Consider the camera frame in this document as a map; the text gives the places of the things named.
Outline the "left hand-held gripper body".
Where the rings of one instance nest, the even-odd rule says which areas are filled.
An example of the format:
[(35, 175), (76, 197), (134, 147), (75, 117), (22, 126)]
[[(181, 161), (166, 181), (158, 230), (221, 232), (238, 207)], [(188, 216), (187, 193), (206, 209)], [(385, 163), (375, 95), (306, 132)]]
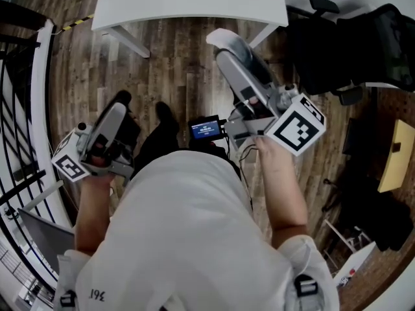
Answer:
[(113, 109), (125, 109), (129, 112), (121, 103), (115, 103), (110, 108), (106, 107), (94, 125), (78, 123), (58, 145), (51, 162), (69, 181), (76, 182), (87, 176), (107, 174), (124, 177), (124, 183), (130, 180), (134, 172), (134, 159), (132, 166), (115, 163), (109, 167), (99, 168), (86, 163), (87, 153), (96, 142), (107, 148), (111, 146), (117, 130), (114, 122), (111, 121)]

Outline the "person's left forearm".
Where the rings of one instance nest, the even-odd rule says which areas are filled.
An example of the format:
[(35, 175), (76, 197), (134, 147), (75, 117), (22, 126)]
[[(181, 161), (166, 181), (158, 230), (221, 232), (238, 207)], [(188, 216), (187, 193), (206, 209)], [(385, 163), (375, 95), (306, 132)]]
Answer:
[(110, 224), (110, 189), (114, 175), (88, 176), (82, 180), (75, 224), (75, 249), (92, 256)]

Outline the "person's right forearm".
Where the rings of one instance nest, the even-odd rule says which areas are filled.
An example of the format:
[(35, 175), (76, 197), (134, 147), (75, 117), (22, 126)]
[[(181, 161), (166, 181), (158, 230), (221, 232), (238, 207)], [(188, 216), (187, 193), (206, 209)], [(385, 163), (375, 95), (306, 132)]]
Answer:
[(307, 234), (308, 212), (300, 190), (292, 154), (268, 137), (257, 137), (265, 204), (272, 229), (271, 245), (278, 249), (286, 240)]

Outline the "person's left hand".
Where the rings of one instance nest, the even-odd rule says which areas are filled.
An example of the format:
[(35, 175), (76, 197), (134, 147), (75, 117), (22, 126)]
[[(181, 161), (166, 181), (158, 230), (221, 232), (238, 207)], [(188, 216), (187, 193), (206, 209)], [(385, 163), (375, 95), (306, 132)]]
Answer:
[(113, 148), (105, 147), (103, 144), (96, 142), (91, 150), (87, 153), (86, 163), (95, 167), (109, 167), (113, 160)]

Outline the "white table leg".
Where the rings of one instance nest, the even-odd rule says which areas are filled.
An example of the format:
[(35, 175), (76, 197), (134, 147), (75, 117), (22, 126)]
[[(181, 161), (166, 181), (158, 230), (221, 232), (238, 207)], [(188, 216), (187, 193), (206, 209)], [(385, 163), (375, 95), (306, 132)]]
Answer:
[(262, 41), (264, 41), (270, 34), (272, 34), (279, 26), (275, 24), (266, 24), (261, 30), (254, 32), (248, 38), (248, 44), (251, 48), (257, 47)]
[(150, 58), (150, 51), (124, 27), (117, 25), (107, 28), (106, 32), (143, 58)]

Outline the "person's left black shoe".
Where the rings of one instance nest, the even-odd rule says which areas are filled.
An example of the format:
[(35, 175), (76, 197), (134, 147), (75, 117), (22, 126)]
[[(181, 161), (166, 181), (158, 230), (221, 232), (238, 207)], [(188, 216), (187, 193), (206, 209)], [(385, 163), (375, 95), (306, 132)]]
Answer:
[(131, 94), (127, 90), (120, 90), (107, 105), (108, 108), (112, 107), (115, 103), (121, 103), (127, 110), (129, 110), (129, 104), (132, 99)]

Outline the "person's black shoe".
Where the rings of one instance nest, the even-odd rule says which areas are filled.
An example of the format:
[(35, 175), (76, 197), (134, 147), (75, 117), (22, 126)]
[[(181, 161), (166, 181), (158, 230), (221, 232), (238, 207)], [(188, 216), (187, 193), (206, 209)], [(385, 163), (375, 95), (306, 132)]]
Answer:
[(129, 110), (129, 104), (132, 99), (131, 94), (127, 90), (120, 90), (107, 105), (108, 108), (112, 107), (115, 103), (121, 103), (127, 110)]
[(167, 128), (172, 133), (178, 133), (180, 129), (179, 124), (175, 119), (170, 107), (166, 103), (162, 101), (156, 103), (156, 115), (160, 122), (160, 126)]

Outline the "person's right black shoe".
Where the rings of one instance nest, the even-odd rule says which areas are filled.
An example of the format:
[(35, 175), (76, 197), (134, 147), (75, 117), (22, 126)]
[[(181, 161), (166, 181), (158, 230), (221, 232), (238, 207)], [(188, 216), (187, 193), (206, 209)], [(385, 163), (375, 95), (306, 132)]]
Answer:
[(156, 103), (156, 115), (160, 122), (160, 126), (167, 128), (172, 133), (178, 133), (180, 129), (179, 124), (175, 119), (170, 107), (166, 103), (162, 101)]

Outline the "black flat panel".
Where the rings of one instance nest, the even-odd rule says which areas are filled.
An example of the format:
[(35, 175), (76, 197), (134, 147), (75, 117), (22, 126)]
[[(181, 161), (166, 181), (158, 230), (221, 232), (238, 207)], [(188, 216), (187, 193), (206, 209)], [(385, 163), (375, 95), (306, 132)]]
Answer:
[(359, 141), (361, 138), (361, 125), (357, 119), (349, 119), (346, 137), (342, 153), (344, 155), (353, 155), (359, 149)]

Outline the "white curved ledge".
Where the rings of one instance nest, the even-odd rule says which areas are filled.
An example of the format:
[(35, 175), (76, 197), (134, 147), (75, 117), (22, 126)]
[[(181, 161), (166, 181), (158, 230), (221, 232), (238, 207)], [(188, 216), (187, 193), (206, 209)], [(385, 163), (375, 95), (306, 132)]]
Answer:
[(49, 79), (47, 71), (50, 66), (49, 51), (53, 38), (54, 24), (47, 19), (44, 26), (38, 31), (36, 41), (40, 44), (34, 50), (32, 64), (31, 91), (30, 91), (30, 112), (32, 119), (31, 140), (36, 151), (39, 168), (45, 171), (42, 178), (45, 188), (53, 187), (57, 184), (56, 175), (51, 163), (49, 148), (49, 137), (47, 133), (47, 89)]

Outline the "black metal railing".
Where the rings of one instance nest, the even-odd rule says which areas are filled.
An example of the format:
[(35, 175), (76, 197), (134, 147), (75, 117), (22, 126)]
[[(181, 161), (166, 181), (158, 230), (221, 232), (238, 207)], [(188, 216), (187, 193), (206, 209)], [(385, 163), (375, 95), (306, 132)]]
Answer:
[(60, 223), (58, 190), (45, 188), (31, 140), (31, 76), (36, 37), (0, 34), (0, 290), (12, 285), (24, 311), (52, 311), (58, 274), (31, 238), (24, 209)]

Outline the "black office chair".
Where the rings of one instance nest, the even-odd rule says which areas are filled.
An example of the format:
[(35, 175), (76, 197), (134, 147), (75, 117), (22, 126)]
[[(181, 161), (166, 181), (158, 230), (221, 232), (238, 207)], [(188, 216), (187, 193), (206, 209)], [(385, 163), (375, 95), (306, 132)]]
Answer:
[(313, 12), (296, 14), (286, 28), (290, 57), (309, 95), (331, 93), (343, 106), (362, 98), (362, 85), (415, 92), (415, 19), (388, 3), (351, 18), (330, 0), (310, 0)]

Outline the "black bag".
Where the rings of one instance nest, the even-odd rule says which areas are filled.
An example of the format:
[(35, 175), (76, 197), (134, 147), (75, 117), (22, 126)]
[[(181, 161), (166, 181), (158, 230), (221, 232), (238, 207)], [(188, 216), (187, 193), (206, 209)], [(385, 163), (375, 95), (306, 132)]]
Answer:
[(358, 227), (380, 251), (399, 251), (414, 228), (410, 207), (391, 192), (379, 192), (378, 184), (371, 178), (348, 183), (340, 194), (339, 221), (348, 229)]

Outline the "person's white shirt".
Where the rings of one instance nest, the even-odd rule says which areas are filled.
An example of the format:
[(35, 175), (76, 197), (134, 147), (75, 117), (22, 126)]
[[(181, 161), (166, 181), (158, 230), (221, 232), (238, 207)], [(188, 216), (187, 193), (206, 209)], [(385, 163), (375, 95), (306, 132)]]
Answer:
[(339, 311), (313, 239), (278, 249), (225, 160), (179, 150), (129, 183), (92, 255), (59, 256), (54, 311)]

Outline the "yellow black hazard tape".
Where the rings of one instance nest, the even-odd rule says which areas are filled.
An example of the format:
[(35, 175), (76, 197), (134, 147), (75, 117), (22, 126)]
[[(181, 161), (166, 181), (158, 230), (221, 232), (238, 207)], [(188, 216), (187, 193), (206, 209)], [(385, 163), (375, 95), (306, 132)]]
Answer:
[(76, 20), (76, 21), (72, 22), (71, 24), (64, 26), (62, 28), (62, 32), (68, 31), (68, 30), (72, 29), (73, 27), (75, 27), (77, 25), (80, 25), (80, 24), (83, 24), (86, 21), (89, 21), (90, 19), (93, 19), (93, 18), (94, 18), (94, 14), (91, 14), (91, 15), (88, 15), (86, 17), (83, 17), (82, 19)]

